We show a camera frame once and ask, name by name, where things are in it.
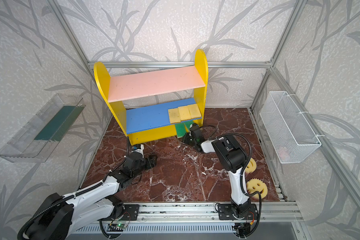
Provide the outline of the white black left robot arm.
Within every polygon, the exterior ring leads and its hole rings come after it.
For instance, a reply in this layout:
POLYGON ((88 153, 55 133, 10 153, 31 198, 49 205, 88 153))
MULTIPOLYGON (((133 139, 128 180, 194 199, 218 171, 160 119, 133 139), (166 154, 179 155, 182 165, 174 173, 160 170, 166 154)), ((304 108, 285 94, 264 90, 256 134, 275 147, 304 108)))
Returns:
POLYGON ((21 227, 19 240, 64 240, 76 230, 108 217, 117 219, 125 212, 115 194, 130 186, 135 177, 154 168, 157 156, 144 157, 142 151, 126 156, 120 169, 74 193, 49 195, 35 214, 21 227))

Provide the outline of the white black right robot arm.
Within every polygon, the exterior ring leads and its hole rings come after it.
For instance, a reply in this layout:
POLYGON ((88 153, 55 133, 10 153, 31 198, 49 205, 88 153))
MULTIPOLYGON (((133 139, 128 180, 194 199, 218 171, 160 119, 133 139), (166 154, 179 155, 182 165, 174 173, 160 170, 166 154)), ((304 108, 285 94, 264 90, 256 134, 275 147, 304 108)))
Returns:
POLYGON ((211 140, 206 140, 198 124, 186 125, 189 129, 182 142, 195 147, 198 152, 215 153, 229 173, 231 185, 231 211, 234 218, 240 220, 251 214, 258 219, 261 210, 251 202, 251 197, 260 195, 256 191, 250 194, 245 188, 245 168, 252 157, 252 146, 248 139, 238 133, 226 133, 211 140))

